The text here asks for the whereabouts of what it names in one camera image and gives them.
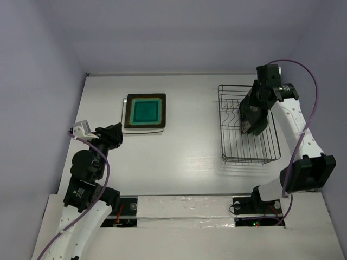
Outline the teal square plate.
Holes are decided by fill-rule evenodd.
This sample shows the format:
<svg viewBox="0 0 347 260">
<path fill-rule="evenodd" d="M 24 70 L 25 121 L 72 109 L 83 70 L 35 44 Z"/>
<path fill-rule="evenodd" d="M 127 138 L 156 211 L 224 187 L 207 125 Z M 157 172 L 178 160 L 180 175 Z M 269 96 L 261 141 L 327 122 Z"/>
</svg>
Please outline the teal square plate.
<svg viewBox="0 0 347 260">
<path fill-rule="evenodd" d="M 165 128 L 166 94 L 129 94 L 125 109 L 125 128 Z"/>
</svg>

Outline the dark patterned plate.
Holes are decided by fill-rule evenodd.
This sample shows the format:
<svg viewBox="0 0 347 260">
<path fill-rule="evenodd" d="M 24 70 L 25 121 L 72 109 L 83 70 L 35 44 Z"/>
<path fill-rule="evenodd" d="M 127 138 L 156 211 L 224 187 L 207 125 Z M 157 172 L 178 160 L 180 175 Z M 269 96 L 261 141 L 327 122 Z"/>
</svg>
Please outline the dark patterned plate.
<svg viewBox="0 0 347 260">
<path fill-rule="evenodd" d="M 239 105 L 240 127 L 242 134 L 251 134 L 254 131 L 254 125 L 260 114 L 261 108 L 250 105 L 251 90 Z"/>
</svg>

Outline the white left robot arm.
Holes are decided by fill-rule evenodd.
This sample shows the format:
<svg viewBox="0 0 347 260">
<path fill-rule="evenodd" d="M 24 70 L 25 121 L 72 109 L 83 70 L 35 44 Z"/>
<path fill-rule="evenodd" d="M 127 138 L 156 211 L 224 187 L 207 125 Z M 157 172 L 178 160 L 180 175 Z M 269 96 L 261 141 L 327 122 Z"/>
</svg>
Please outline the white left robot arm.
<svg viewBox="0 0 347 260">
<path fill-rule="evenodd" d="M 57 233 L 38 259 L 83 259 L 106 217 L 119 210 L 120 192 L 98 181 L 109 181 L 111 167 L 107 156 L 122 144 L 122 127 L 119 122 L 92 131 L 83 120 L 68 131 L 69 137 L 89 148 L 73 155 Z"/>
</svg>

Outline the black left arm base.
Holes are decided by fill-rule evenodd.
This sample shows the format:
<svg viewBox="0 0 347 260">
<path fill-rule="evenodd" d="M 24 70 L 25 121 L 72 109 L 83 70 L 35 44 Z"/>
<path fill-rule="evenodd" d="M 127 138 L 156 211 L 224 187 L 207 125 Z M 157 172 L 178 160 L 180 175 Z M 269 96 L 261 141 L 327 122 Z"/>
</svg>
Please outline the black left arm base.
<svg viewBox="0 0 347 260">
<path fill-rule="evenodd" d="M 116 216 L 120 212 L 120 216 L 135 217 L 138 208 L 138 197 L 120 197 L 120 202 L 114 211 Z"/>
</svg>

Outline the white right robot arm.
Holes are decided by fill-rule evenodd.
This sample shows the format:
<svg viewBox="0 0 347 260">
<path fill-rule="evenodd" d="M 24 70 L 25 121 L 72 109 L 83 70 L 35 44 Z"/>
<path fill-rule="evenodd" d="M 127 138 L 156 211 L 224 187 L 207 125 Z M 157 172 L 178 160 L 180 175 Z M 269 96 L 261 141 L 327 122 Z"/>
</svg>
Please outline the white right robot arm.
<svg viewBox="0 0 347 260">
<path fill-rule="evenodd" d="M 323 188 L 336 167 L 336 160 L 323 152 L 309 129 L 319 93 L 315 94 L 311 115 L 306 120 L 295 86 L 283 84 L 279 66 L 272 63 L 257 67 L 257 79 L 249 98 L 251 106 L 270 111 L 277 118 L 291 153 L 288 166 L 278 178 L 254 188 L 250 208 L 262 212 L 271 202 L 290 194 Z"/>
</svg>

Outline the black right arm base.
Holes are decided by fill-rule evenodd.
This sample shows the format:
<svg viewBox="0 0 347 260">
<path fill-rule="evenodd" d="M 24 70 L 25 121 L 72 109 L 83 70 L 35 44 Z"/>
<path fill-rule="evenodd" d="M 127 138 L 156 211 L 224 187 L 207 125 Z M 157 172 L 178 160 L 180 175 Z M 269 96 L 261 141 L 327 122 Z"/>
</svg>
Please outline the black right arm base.
<svg viewBox="0 0 347 260">
<path fill-rule="evenodd" d="M 282 214 L 280 201 L 262 201 L 258 186 L 253 188 L 252 193 L 245 197 L 233 197 L 232 208 L 236 215 L 264 215 L 265 213 Z"/>
</svg>

